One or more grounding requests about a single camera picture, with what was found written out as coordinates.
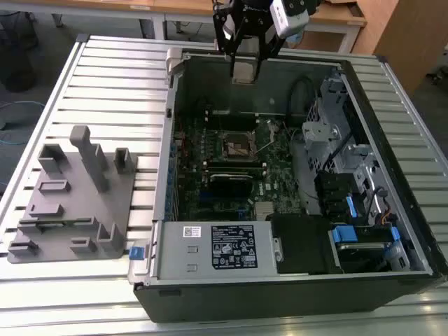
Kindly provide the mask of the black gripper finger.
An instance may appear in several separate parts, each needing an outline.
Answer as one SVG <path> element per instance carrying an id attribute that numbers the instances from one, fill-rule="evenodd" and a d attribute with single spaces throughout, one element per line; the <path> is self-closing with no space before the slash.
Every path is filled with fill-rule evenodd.
<path id="1" fill-rule="evenodd" d="M 256 68 L 253 79 L 256 81 L 260 74 L 260 69 L 263 61 L 268 60 L 270 58 L 275 58 L 284 45 L 286 39 L 281 38 L 274 32 L 273 37 L 266 42 L 266 33 L 263 32 L 258 37 L 258 54 L 256 57 Z"/>
<path id="2" fill-rule="evenodd" d="M 230 58 L 231 78 L 234 76 L 237 50 L 246 34 L 245 6 L 245 1 L 212 1 L 218 51 Z"/>

